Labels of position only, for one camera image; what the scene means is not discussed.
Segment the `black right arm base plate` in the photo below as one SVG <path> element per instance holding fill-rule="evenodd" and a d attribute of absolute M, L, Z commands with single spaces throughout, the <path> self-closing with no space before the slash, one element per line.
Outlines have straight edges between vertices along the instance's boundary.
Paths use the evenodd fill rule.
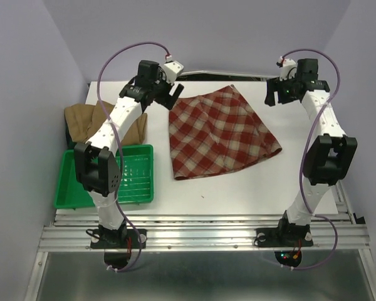
<path fill-rule="evenodd" d="M 254 244 L 260 248 L 294 248 L 311 247 L 313 240 L 307 241 L 305 237 L 297 234 L 280 232 L 277 228 L 256 228 Z"/>

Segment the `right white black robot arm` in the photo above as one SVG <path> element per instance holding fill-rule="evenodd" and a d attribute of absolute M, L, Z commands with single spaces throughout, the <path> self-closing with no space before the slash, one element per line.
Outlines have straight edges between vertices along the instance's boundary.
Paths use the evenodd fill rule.
<path fill-rule="evenodd" d="M 318 60 L 280 58 L 280 75 L 267 81 L 265 104 L 299 101 L 311 122 L 300 163 L 300 190 L 276 228 L 256 230 L 260 247 L 312 246 L 310 223 L 323 196 L 349 170 L 357 140 L 340 126 L 330 101 L 330 87 L 318 78 Z"/>

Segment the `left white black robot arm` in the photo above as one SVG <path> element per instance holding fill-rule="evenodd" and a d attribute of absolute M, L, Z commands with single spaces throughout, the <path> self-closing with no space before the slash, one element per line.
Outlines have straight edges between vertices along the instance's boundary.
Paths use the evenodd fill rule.
<path fill-rule="evenodd" d="M 176 84 L 183 72 L 181 63 L 168 58 L 164 64 L 142 60 L 137 74 L 122 88 L 106 121 L 85 143 L 74 148 L 76 180 L 90 195 L 97 209 L 99 224 L 87 230 L 91 248 L 121 248 L 139 240 L 127 229 L 118 204 L 122 181 L 121 141 L 130 126 L 153 102 L 171 110 L 184 87 Z"/>

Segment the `red plaid skirt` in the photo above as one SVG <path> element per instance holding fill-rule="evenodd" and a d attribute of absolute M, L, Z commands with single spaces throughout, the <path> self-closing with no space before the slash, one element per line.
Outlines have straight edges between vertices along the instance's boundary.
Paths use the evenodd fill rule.
<path fill-rule="evenodd" d="M 179 98 L 169 112 L 169 144 L 176 180 L 237 172 L 283 150 L 234 85 Z"/>

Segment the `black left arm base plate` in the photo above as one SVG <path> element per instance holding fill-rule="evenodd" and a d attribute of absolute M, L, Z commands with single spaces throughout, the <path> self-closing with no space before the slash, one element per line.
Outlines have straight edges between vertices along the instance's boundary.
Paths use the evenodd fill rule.
<path fill-rule="evenodd" d="M 87 229 L 90 237 L 90 248 L 93 250 L 124 249 L 139 250 L 146 248 L 147 230 L 139 228 L 139 235 L 133 229 L 122 228 L 107 230 L 105 228 Z"/>

